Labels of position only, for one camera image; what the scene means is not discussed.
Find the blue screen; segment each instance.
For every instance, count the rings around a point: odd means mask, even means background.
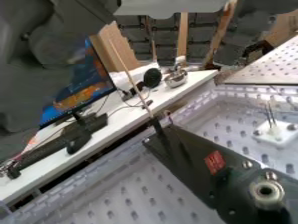
[[[103,64],[93,49],[90,40],[85,40],[85,58],[73,67],[69,85],[59,90],[50,105],[42,109],[39,126],[46,126],[63,117],[77,107],[83,107],[114,90]]]

